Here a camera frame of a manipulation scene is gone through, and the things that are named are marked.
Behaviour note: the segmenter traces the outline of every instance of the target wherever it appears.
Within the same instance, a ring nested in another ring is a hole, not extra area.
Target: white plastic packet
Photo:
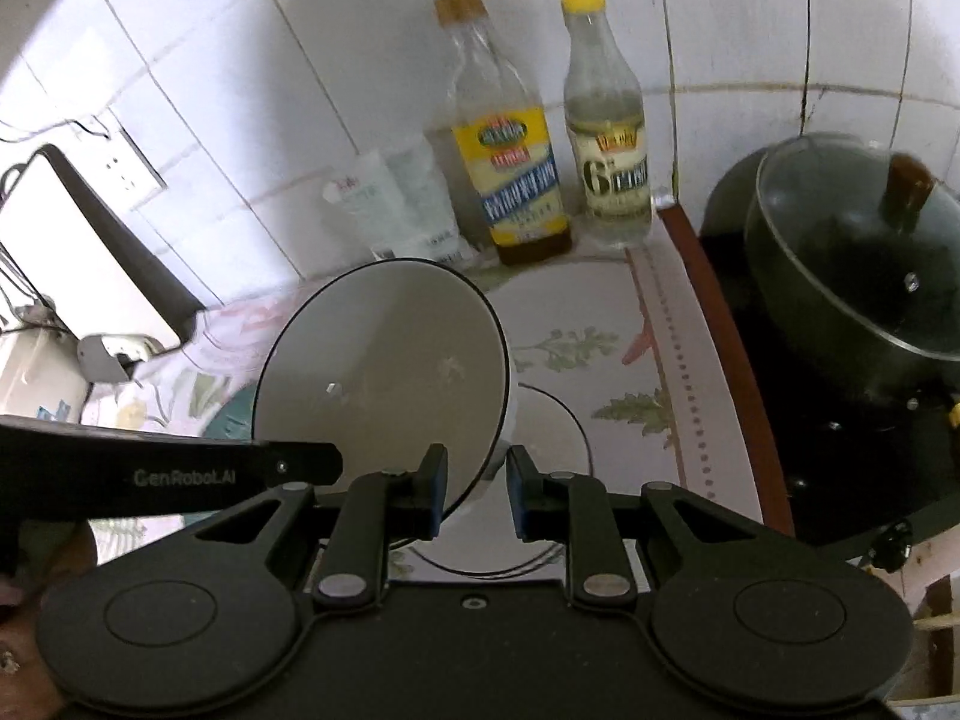
[[[335,173],[323,198],[342,207],[374,256],[455,264],[473,250],[461,237],[450,194],[424,136],[386,154],[371,151]]]

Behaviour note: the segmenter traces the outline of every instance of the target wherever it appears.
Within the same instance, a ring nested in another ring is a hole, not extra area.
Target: bottle with yellow cap
[[[570,226],[544,105],[496,47],[481,0],[436,0],[457,47],[449,117],[500,261],[516,265],[570,249]]]
[[[653,218],[640,81],[613,39],[606,0],[562,1],[570,32],[563,104],[587,195],[587,234],[605,247],[630,247]]]

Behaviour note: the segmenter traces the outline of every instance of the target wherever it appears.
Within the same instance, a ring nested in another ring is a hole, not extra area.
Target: blue diagonal stripe on label
[[[557,186],[557,180],[557,164],[553,161],[551,148],[542,162],[537,162],[530,170],[493,194],[481,198],[487,223],[496,224],[505,220],[510,214]]]

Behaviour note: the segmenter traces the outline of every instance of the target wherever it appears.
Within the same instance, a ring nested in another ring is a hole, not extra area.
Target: green oval logo
[[[517,119],[494,119],[480,130],[477,140],[481,146],[495,148],[519,143],[527,136],[527,125]]]

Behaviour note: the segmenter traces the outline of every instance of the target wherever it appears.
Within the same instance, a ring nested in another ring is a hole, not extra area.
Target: black rim
[[[570,418],[573,419],[574,423],[577,426],[577,429],[580,431],[580,435],[584,437],[584,446],[587,447],[587,475],[593,476],[594,475],[593,451],[590,449],[590,442],[589,442],[589,439],[587,438],[587,431],[584,430],[584,426],[580,424],[580,420],[577,418],[577,415],[575,415],[575,413],[573,413],[568,408],[568,405],[563,403],[562,400],[560,400],[554,394],[550,394],[550,392],[547,392],[545,389],[540,389],[538,386],[533,386],[531,384],[520,383],[519,386],[522,386],[523,389],[532,389],[533,391],[539,392],[542,395],[546,395],[555,403],[558,403],[563,408],[563,410],[565,410],[570,415]],[[415,542],[408,541],[406,544],[397,544],[395,548],[400,548],[402,546],[409,546],[411,543],[415,543]],[[426,555],[424,555],[423,552],[419,551],[419,549],[416,549],[415,546],[410,547],[410,551],[414,555],[419,557],[428,565],[432,565],[434,568],[438,568],[440,571],[446,571],[446,573],[453,574],[454,576],[458,576],[458,577],[469,577],[472,579],[483,579],[483,580],[515,579],[517,577],[522,577],[526,574],[533,573],[534,571],[544,567],[544,565],[548,565],[550,562],[550,559],[552,559],[555,553],[560,549],[563,549],[563,544],[554,544],[553,546],[547,547],[546,549],[544,549],[544,551],[537,553],[536,555],[534,555],[533,557],[530,557],[524,562],[520,562],[517,565],[510,566],[509,568],[501,568],[496,571],[464,571],[459,568],[449,568],[440,562],[436,562],[435,560],[432,560],[430,557],[426,557]]]
[[[481,290],[477,288],[472,281],[470,281],[467,276],[458,274],[454,269],[448,268],[445,265],[440,263],[435,263],[432,260],[424,260],[419,257],[400,257],[395,260],[378,260],[377,262],[368,263],[366,265],[361,265],[358,268],[354,268],[352,271],[347,271],[345,274],[340,274],[332,281],[329,281],[323,287],[320,287],[313,295],[310,296],[306,302],[296,309],[294,316],[290,317],[287,320],[287,323],[283,325],[283,329],[280,331],[280,334],[277,336],[277,340],[274,341],[274,345],[270,347],[270,352],[267,354],[267,362],[264,362],[263,370],[261,370],[259,377],[256,380],[256,393],[253,396],[253,414],[251,415],[251,439],[256,440],[256,407],[260,402],[260,388],[263,386],[263,379],[267,374],[267,369],[270,367],[270,360],[274,357],[275,351],[277,351],[277,346],[280,345],[280,341],[283,340],[283,335],[287,332],[287,328],[290,327],[296,321],[296,318],[299,317],[301,312],[309,306],[314,300],[320,297],[326,290],[332,287],[341,279],[346,278],[351,274],[356,274],[357,271],[363,271],[368,268],[377,268],[378,266],[385,266],[392,262],[417,262],[424,265],[433,266],[434,268],[440,269],[441,271],[446,271],[448,274],[456,276],[460,281],[466,284],[471,290],[473,290],[474,295],[477,295],[477,298],[480,298],[483,301],[483,305],[486,306],[487,311],[490,312],[490,316],[493,318],[493,325],[496,327],[496,332],[500,336],[500,350],[503,354],[503,370],[506,375],[504,376],[503,381],[503,405],[500,408],[500,418],[496,425],[496,433],[491,440],[490,447],[487,450],[487,456],[484,459],[483,463],[480,466],[480,469],[477,471],[476,476],[473,477],[473,480],[467,485],[467,488],[461,493],[461,495],[450,504],[450,506],[443,510],[443,519],[446,519],[453,514],[460,507],[460,504],[467,499],[467,497],[473,492],[477,484],[483,478],[484,471],[487,470],[487,466],[490,465],[491,457],[493,456],[493,451],[496,450],[496,445],[500,439],[500,433],[503,431],[503,423],[507,418],[507,410],[510,405],[510,379],[511,379],[511,358],[510,358],[510,346],[507,345],[507,336],[503,332],[503,325],[500,324],[500,317],[496,315],[496,311],[493,311],[493,305],[491,305],[490,300],[487,300],[486,295],[484,295]],[[392,545],[392,549],[398,549],[406,544],[412,543],[412,539],[407,539],[405,542],[398,542]]]

